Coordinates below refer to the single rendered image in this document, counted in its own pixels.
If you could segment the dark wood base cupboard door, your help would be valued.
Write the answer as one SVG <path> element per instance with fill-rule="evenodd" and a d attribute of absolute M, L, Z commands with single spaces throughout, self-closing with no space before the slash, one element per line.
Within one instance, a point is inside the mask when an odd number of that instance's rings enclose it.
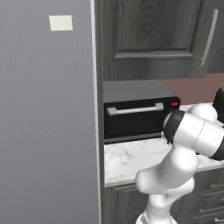
<path fill-rule="evenodd" d="M 103 198 L 103 224 L 136 224 L 148 201 L 135 184 L 105 187 Z"/>

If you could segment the black toaster oven door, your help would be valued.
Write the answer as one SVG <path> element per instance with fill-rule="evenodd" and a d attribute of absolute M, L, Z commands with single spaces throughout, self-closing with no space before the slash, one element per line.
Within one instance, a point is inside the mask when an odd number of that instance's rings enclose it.
<path fill-rule="evenodd" d="M 164 109 L 160 111 L 128 113 L 123 115 L 110 115 L 107 111 L 108 108 L 121 110 L 154 107 L 156 103 L 160 102 L 164 105 Z M 169 98 L 105 103 L 104 138 L 133 137 L 161 132 L 164 119 L 171 108 L 172 101 Z"/>

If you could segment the dark wood wall cupboard door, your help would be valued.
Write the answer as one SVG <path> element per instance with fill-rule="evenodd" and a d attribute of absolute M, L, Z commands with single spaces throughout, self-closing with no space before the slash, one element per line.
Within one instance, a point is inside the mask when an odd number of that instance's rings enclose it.
<path fill-rule="evenodd" d="M 215 9 L 213 41 L 200 66 Z M 224 0 L 101 0 L 103 79 L 204 77 L 222 18 Z"/>

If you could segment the black toaster oven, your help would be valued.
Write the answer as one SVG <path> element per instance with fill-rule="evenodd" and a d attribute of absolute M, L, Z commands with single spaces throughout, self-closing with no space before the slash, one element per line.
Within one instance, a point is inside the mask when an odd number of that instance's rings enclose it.
<path fill-rule="evenodd" d="M 161 80 L 104 81 L 104 143 L 161 137 L 165 117 L 180 104 Z"/>

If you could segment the pale yellow sticky note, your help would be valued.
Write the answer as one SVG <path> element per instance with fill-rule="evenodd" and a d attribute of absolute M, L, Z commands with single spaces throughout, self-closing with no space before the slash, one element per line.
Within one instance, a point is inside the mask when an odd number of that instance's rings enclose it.
<path fill-rule="evenodd" d="M 50 16 L 49 23 L 53 32 L 71 31 L 73 29 L 71 15 Z"/>

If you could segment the dark wood drawer front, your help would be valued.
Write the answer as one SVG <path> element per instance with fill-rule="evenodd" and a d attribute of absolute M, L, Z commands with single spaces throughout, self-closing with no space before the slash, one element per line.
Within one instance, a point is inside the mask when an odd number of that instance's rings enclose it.
<path fill-rule="evenodd" d="M 194 175 L 195 187 L 193 193 L 200 193 L 210 188 L 211 184 L 224 184 L 224 168 L 199 171 Z"/>
<path fill-rule="evenodd" d="M 178 216 L 180 218 L 199 214 L 200 209 L 224 206 L 224 190 L 191 193 L 185 196 Z"/>
<path fill-rule="evenodd" d="M 194 217 L 177 219 L 178 224 L 224 224 L 224 222 L 215 223 L 214 219 L 224 219 L 224 211 L 215 213 L 206 213 Z"/>

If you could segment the grey fridge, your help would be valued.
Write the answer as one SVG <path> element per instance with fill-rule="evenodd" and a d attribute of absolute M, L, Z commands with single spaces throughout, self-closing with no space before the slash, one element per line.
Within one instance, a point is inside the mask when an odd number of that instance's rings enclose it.
<path fill-rule="evenodd" d="M 0 224 L 102 224 L 97 122 L 94 0 L 0 0 Z"/>

